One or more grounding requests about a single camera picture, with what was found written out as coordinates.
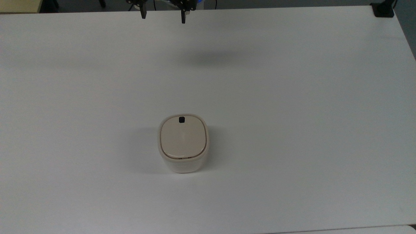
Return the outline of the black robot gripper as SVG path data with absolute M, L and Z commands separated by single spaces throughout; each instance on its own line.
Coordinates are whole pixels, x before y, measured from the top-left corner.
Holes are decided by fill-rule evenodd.
M 181 10 L 181 22 L 186 23 L 186 17 L 190 11 L 196 10 L 197 0 L 163 0 L 169 4 L 178 7 Z M 139 7 L 142 19 L 147 17 L 147 8 L 144 6 L 147 0 L 127 0 L 126 3 L 133 4 Z

